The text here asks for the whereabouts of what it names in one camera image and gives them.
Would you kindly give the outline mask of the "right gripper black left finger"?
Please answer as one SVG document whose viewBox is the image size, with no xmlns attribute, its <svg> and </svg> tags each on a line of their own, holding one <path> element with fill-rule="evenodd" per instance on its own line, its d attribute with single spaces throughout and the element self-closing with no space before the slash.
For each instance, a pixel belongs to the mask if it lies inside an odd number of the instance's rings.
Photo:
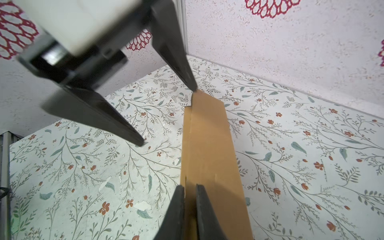
<svg viewBox="0 0 384 240">
<path fill-rule="evenodd" d="M 185 188 L 178 185 L 154 240 L 182 240 L 184 237 Z"/>
</svg>

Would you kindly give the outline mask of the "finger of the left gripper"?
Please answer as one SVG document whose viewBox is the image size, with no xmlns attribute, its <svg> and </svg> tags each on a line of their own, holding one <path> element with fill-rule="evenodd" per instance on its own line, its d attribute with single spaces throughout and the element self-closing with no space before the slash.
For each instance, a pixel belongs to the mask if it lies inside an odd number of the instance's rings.
<svg viewBox="0 0 384 240">
<path fill-rule="evenodd" d="M 153 48 L 191 91 L 197 91 L 198 85 L 187 59 L 173 1 L 154 1 L 151 14 Z"/>
<path fill-rule="evenodd" d="M 92 89 L 61 88 L 58 115 L 93 128 L 112 133 L 136 146 L 144 145 L 144 138 L 99 93 Z"/>
</svg>

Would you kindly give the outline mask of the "brown cardboard box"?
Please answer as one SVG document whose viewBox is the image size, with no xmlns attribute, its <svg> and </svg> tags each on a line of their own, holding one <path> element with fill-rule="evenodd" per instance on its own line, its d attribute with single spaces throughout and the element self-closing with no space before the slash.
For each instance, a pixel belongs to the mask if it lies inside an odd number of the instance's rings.
<svg viewBox="0 0 384 240">
<path fill-rule="evenodd" d="M 181 160 L 184 239 L 198 239 L 197 185 L 205 187 L 227 239 L 253 239 L 224 103 L 200 90 L 185 108 Z"/>
</svg>

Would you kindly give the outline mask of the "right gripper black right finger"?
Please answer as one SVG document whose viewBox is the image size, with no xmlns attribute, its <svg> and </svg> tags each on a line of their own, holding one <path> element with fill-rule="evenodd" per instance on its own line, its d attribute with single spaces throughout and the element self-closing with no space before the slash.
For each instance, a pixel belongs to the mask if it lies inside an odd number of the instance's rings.
<svg viewBox="0 0 384 240">
<path fill-rule="evenodd" d="M 203 185 L 196 185 L 197 231 L 199 240 L 227 240 Z"/>
</svg>

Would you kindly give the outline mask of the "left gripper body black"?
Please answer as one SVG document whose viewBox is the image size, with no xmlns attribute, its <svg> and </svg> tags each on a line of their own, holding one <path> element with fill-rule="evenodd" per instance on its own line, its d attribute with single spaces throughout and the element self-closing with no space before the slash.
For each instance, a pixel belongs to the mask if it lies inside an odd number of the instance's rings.
<svg viewBox="0 0 384 240">
<path fill-rule="evenodd" d="M 35 76 L 49 79 L 61 88 L 95 90 L 113 76 L 128 59 L 122 48 L 150 23 L 150 6 L 136 6 L 103 27 L 86 27 L 84 37 L 72 46 L 65 37 L 45 28 L 45 34 L 19 56 L 19 62 Z"/>
</svg>

